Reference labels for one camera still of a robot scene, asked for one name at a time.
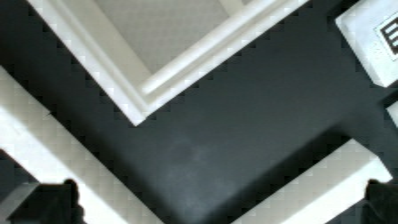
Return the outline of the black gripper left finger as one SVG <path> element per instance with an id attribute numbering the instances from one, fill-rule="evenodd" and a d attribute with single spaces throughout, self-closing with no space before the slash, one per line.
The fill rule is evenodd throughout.
<path id="1" fill-rule="evenodd" d="M 6 224 L 87 224 L 79 204 L 79 186 L 23 183 L 6 197 Z"/>

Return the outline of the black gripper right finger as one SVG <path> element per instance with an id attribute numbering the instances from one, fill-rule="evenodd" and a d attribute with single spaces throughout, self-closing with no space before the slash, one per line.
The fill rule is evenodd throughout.
<path id="1" fill-rule="evenodd" d="M 368 181 L 361 224 L 398 224 L 398 185 Z"/>

